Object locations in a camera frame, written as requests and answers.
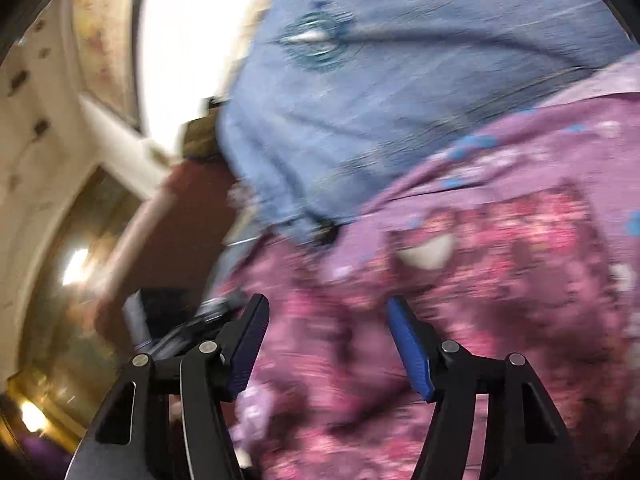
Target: blue denim jacket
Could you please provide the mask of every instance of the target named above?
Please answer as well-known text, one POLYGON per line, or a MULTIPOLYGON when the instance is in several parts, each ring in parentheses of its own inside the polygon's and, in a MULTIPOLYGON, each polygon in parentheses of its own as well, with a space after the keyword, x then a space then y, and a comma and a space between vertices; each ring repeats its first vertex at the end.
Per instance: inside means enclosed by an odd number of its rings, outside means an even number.
POLYGON ((274 0, 218 125, 300 242, 425 157, 636 49, 601 0, 274 0))

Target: floral fabric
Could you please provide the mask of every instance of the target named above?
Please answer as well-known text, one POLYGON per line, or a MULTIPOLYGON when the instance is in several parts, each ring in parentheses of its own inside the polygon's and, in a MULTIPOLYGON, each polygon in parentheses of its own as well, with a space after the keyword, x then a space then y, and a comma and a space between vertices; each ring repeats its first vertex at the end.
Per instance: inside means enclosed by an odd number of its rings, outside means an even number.
MULTIPOLYGON (((239 399, 267 479, 407 479, 433 406, 409 391, 384 299, 471 352, 523 353, 590 478, 640 429, 640 94, 526 110, 465 137, 364 206, 335 245, 266 238, 220 292, 271 321, 239 399)), ((486 399, 465 480, 478 477, 486 399)))

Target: white wall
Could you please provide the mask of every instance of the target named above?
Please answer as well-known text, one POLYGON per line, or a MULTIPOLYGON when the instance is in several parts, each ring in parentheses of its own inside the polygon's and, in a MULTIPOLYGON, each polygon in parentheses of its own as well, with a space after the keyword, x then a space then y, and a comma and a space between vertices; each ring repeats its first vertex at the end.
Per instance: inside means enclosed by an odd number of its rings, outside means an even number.
POLYGON ((67 73, 60 5, 52 1, 39 17, 42 30, 32 26, 0 68, 3 89, 20 70, 30 74, 14 95, 0 94, 2 383, 17 370, 24 314, 49 243, 99 162, 67 73), (50 127, 34 140, 39 119, 50 127))
POLYGON ((79 99, 100 145, 103 168, 142 200, 151 197, 169 169, 153 160, 149 143, 123 120, 87 95, 79 99))
POLYGON ((255 0, 143 0, 140 113, 149 137, 179 153, 180 126, 220 95, 255 0))

